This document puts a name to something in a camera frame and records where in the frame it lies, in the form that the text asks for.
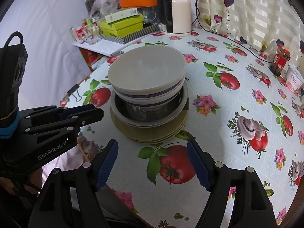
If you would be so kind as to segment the person hand under gripper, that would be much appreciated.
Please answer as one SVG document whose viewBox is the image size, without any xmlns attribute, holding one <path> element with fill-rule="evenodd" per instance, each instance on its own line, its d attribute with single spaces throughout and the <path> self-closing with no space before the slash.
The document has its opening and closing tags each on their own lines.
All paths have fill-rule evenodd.
<svg viewBox="0 0 304 228">
<path fill-rule="evenodd" d="M 39 168 L 29 176 L 21 178 L 21 180 L 10 180 L 1 177 L 1 187 L 8 193 L 15 195 L 17 191 L 27 191 L 31 194 L 37 194 L 42 187 L 42 168 Z"/>
</svg>

